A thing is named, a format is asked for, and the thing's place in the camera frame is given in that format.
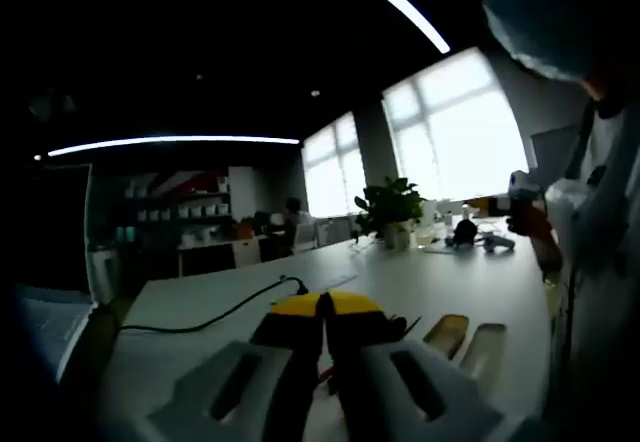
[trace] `chair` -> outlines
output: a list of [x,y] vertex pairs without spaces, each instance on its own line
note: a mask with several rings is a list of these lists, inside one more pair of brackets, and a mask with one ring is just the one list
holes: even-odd
[[305,252],[316,248],[316,224],[298,224],[296,233],[293,236],[293,247],[291,250],[294,254]]
[[273,213],[271,214],[269,222],[271,223],[271,225],[276,225],[276,226],[284,225],[284,216],[277,212]]

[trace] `black ceiling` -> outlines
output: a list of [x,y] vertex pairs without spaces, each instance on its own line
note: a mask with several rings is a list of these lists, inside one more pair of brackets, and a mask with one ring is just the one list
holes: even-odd
[[[410,1],[453,52],[485,38],[480,0]],[[15,148],[28,157],[156,134],[304,139],[442,57],[385,0],[28,0],[28,9],[28,97],[54,100],[18,127]]]

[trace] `window frame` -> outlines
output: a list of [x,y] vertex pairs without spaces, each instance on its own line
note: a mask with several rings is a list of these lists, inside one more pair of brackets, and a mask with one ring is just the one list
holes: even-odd
[[[355,118],[353,116],[353,112],[347,112],[346,114],[344,114],[342,117],[339,117],[338,119],[334,120],[333,122],[331,122],[329,125],[323,127],[322,129],[320,129],[319,131],[317,131],[315,134],[311,135],[310,137],[307,137],[307,139],[305,139],[305,143],[307,140],[313,138],[314,136],[316,136],[317,134],[319,134],[320,132],[322,132],[323,130],[327,130],[327,129],[331,129],[331,133],[333,135],[333,143],[334,143],[334,150],[330,153],[328,153],[327,155],[324,155],[322,157],[319,157],[317,159],[312,160],[311,162],[307,161],[307,157],[305,156],[304,153],[304,146],[302,148],[302,168],[303,168],[303,172],[304,172],[304,176],[305,176],[305,185],[307,183],[307,172],[316,167],[317,165],[322,164],[323,162],[327,162],[329,160],[332,159],[337,159],[338,160],[338,167],[340,167],[340,174],[342,176],[342,186],[343,186],[343,194],[344,194],[344,203],[345,203],[345,212],[344,213],[340,213],[340,214],[331,214],[331,215],[322,215],[319,218],[330,218],[330,217],[345,217],[345,216],[351,216],[354,214],[357,214],[358,211],[354,211],[354,212],[350,212],[350,206],[351,204],[349,203],[349,190],[347,187],[347,178],[346,178],[346,174],[345,174],[345,170],[344,170],[344,163],[343,163],[343,159],[344,157],[346,157],[347,155],[352,154],[353,152],[357,151],[359,156],[360,156],[360,161],[362,161],[362,152],[360,151],[360,141],[358,140],[358,135],[356,133],[356,137],[353,140],[353,142],[345,145],[345,146],[340,146],[340,141],[338,139],[338,124],[343,121],[346,117],[349,117],[354,124],[355,127]],[[309,212],[311,212],[311,200],[308,200],[308,205],[309,205]]]
[[[479,57],[480,61],[483,63],[483,65],[486,66],[487,70],[491,74],[491,77],[489,78],[487,83],[485,85],[482,85],[481,87],[476,87],[475,89],[472,89],[468,92],[464,92],[463,94],[457,95],[447,100],[446,102],[441,102],[432,107],[429,107],[427,101],[425,100],[425,96],[421,91],[421,88],[419,85],[419,79],[421,77],[424,77],[429,72],[438,70],[437,66],[431,66],[393,85],[392,87],[385,90],[382,94],[383,95],[382,106],[385,113],[385,117],[387,119],[387,125],[389,128],[389,134],[391,137],[391,143],[392,143],[394,156],[396,160],[396,166],[398,168],[399,174],[402,177],[406,177],[408,174],[406,173],[406,170],[405,170],[405,165],[406,165],[404,160],[405,157],[403,157],[402,150],[399,147],[398,133],[419,124],[423,124],[425,126],[426,132],[427,132],[427,138],[432,148],[433,163],[435,165],[435,169],[436,169],[435,171],[437,174],[437,186],[439,191],[438,200],[449,200],[449,199],[446,198],[447,194],[445,194],[445,191],[444,191],[444,184],[443,184],[442,175],[441,175],[444,171],[441,168],[441,161],[438,158],[437,144],[435,143],[435,137],[433,136],[433,129],[431,127],[430,119],[435,114],[438,114],[443,110],[447,110],[453,106],[459,105],[464,102],[468,102],[472,99],[475,99],[476,97],[480,97],[485,94],[492,93],[496,90],[505,98],[507,105],[509,105],[509,101],[508,99],[506,99],[506,94],[504,93],[504,90],[502,89],[502,86],[500,85],[498,78],[496,77],[493,69],[489,65],[488,60],[486,59],[484,54],[480,52],[480,50],[478,50],[477,48],[470,48],[453,55],[451,58],[464,56],[464,54],[472,54],[472,53],[476,57]],[[443,63],[455,63],[455,61],[450,60],[451,58],[445,59]],[[392,117],[392,110],[390,108],[390,104],[388,101],[388,94],[392,93],[394,90],[396,90],[400,86],[409,86],[411,88],[411,90],[413,91],[413,96],[417,101],[418,112],[408,117],[394,118]]]

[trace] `person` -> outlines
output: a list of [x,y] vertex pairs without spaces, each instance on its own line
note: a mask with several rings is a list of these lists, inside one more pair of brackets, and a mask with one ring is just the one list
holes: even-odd
[[309,212],[302,210],[302,202],[297,197],[288,197],[284,214],[284,243],[288,249],[294,244],[296,228],[300,224],[313,224],[314,219]]
[[510,221],[561,253],[549,406],[571,438],[598,427],[626,437],[640,389],[637,66],[624,27],[612,26],[615,10],[604,9],[609,2],[483,0],[492,34],[514,59],[580,84],[591,99],[564,177],[547,190],[548,216],[519,205]]

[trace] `potted plant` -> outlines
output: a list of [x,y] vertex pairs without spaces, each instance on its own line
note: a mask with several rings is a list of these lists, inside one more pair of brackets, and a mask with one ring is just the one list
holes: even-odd
[[378,238],[385,239],[388,248],[406,249],[412,225],[420,223],[422,217],[423,199],[416,187],[404,177],[397,180],[385,177],[384,186],[366,187],[364,199],[355,198],[356,205],[364,211],[356,218],[362,234],[376,232]]

